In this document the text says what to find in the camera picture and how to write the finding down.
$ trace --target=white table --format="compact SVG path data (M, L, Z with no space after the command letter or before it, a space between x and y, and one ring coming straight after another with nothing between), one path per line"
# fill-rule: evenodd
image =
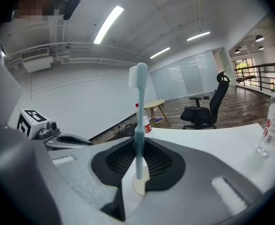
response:
M214 155L250 180L262 193L275 186L275 147L269 157L256 151L263 128L258 124L208 130L180 130L152 128L145 137L156 138ZM132 188L135 161L122 180L126 214L130 214L143 200Z

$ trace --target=water bottle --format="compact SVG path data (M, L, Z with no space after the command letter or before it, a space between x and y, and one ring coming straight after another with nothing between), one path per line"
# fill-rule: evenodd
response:
M272 147L275 145L275 93L270 99L270 106L266 126L258 145L258 153L268 157Z
M137 108L137 116L138 116L138 103L136 103L136 108ZM151 125L150 125L150 121L149 121L149 118L148 118L148 115L147 115L147 112L146 110L144 109L143 110L143 126L145 128L145 133L150 133L152 128L151 128Z

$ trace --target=chair armrest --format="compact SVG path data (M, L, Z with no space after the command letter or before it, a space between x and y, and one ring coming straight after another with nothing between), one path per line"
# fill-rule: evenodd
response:
M199 100L201 100L201 97L190 97L190 99L196 100L197 107L200 107Z
M185 110L201 111L201 107L184 107Z

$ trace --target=air conditioner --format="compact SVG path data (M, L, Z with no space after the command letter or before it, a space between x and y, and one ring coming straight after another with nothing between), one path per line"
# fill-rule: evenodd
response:
M50 68L53 62L53 57L39 58L35 60L26 61L23 63L28 73Z
M21 53L21 59L23 62L44 57L49 57L48 47Z

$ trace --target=railing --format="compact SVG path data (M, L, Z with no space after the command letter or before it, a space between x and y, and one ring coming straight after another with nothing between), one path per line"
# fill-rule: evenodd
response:
M274 91L275 63L238 68L235 73L238 84Z

